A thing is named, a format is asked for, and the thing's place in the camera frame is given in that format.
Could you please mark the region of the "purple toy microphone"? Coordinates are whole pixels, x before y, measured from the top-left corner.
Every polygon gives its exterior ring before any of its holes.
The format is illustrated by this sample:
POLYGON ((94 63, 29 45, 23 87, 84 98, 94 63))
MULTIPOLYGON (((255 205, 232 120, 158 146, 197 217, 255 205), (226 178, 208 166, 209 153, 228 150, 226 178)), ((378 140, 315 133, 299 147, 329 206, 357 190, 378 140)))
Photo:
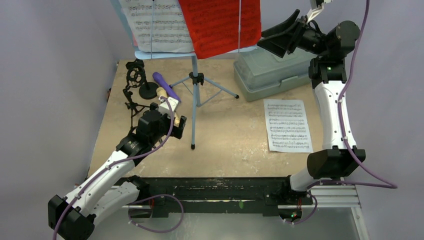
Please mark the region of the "purple toy microphone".
POLYGON ((182 102, 181 98, 175 93, 175 91, 170 87, 170 85, 165 81, 164 77, 159 72, 154 72, 152 77, 153 80, 166 91, 169 97, 176 99, 180 103, 182 102))

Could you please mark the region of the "light blue music stand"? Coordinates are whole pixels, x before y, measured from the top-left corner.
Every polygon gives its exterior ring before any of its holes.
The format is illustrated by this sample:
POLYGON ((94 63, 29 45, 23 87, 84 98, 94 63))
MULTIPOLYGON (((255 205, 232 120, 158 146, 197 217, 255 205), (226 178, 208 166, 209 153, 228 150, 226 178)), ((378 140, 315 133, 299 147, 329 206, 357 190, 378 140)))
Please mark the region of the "light blue music stand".
MULTIPOLYGON (((111 4, 116 12, 116 14, 118 15, 120 21, 123 24, 124 29, 126 30, 126 32, 128 33, 129 36, 131 35, 131 29, 126 21, 126 17, 124 16, 124 14, 121 12, 121 6, 119 4, 120 0, 112 0, 111 4)), ((192 94, 192 130, 191 130, 191 148, 194 150, 195 149, 195 131, 196 131, 196 109, 201 107, 202 105, 206 104, 207 102, 209 102, 211 99, 213 99, 214 97, 216 97, 217 95, 214 94, 212 97, 208 98, 205 102, 201 102, 201 97, 200 97, 200 88, 199 86, 202 86, 204 84, 204 82, 207 82, 213 86, 215 86, 216 88, 219 89, 218 93, 221 93, 222 91, 230 94, 231 96, 233 96, 235 99, 238 99, 240 96, 230 90, 228 90, 227 88, 221 86, 220 84, 212 81, 211 79, 204 77, 203 73, 199 73, 198 72, 198 59, 196 57, 196 55, 194 53, 170 53, 170 52, 143 52, 143 51, 139 51, 137 49, 137 47, 135 46, 135 41, 132 40, 132 45, 133 48, 136 49, 135 51, 135 59, 139 59, 139 60, 149 60, 149 59, 165 59, 165 58, 176 58, 176 57, 191 57, 191 64, 192 64, 192 72, 190 72, 188 74, 187 77, 173 83, 173 84, 169 84, 169 86, 173 89, 173 87, 175 87, 178 84, 185 84, 185 81, 192 81, 193 84, 193 90, 189 90, 189 92, 192 94)), ((137 114, 139 114, 142 110, 144 110, 147 106, 146 105, 141 105, 139 103, 136 103, 132 100, 132 89, 135 89, 139 92, 139 90, 137 88, 131 88, 130 92, 126 92, 125 87, 123 88, 122 92, 125 96, 125 98, 127 99, 127 101, 125 102, 125 105, 127 106, 127 108, 129 110, 131 110, 131 119, 133 119, 133 117, 135 117, 137 114)))

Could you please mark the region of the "black round-base microphone stand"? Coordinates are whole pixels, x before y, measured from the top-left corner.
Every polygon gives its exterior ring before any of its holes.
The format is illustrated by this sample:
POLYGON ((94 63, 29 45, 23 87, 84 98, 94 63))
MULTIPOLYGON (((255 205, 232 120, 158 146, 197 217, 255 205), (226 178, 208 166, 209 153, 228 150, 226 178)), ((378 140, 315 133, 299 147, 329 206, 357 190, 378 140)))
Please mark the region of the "black round-base microphone stand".
POLYGON ((138 89, 138 93, 142 99, 151 100, 156 98, 158 85, 154 82, 147 81, 145 64, 141 59, 135 59, 125 64, 126 86, 125 91, 130 92, 131 88, 138 89))

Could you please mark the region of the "red folder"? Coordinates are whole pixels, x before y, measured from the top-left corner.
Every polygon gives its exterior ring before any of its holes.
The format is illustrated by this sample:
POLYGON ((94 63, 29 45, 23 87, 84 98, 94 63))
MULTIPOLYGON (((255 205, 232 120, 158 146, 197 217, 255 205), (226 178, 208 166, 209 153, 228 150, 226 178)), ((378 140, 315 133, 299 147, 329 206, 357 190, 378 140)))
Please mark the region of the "red folder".
POLYGON ((260 0, 180 0, 198 59, 256 45, 261 38, 260 0))

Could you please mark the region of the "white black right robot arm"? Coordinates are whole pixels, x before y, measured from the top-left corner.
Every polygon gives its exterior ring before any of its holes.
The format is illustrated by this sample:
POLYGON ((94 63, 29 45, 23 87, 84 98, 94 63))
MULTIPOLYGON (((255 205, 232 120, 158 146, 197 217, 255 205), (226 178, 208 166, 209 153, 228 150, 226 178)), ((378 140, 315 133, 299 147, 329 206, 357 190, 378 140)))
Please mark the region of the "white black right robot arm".
POLYGON ((320 113, 323 145, 322 150, 308 155, 305 169, 291 175, 289 185, 281 189, 280 196, 288 204, 317 181, 349 176, 366 158, 351 132, 346 104, 345 58, 355 50, 359 38, 360 28, 353 21, 342 21, 324 33, 315 20, 295 10, 282 23, 262 31, 257 42, 278 57, 297 49, 314 54, 308 76, 320 113))

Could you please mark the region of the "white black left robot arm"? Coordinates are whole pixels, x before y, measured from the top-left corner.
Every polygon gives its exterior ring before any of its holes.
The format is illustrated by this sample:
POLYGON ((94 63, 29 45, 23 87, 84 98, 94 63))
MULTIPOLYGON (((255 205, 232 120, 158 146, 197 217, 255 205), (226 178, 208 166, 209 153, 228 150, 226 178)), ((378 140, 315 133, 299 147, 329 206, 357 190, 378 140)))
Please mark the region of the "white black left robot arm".
POLYGON ((87 240, 96 226, 123 206, 154 204, 150 184, 139 176, 129 177, 116 189, 112 186, 170 137, 182 138, 187 118, 181 116, 176 124, 175 117, 170 100, 152 103, 93 175, 65 196, 53 196, 47 204, 52 238, 87 240))

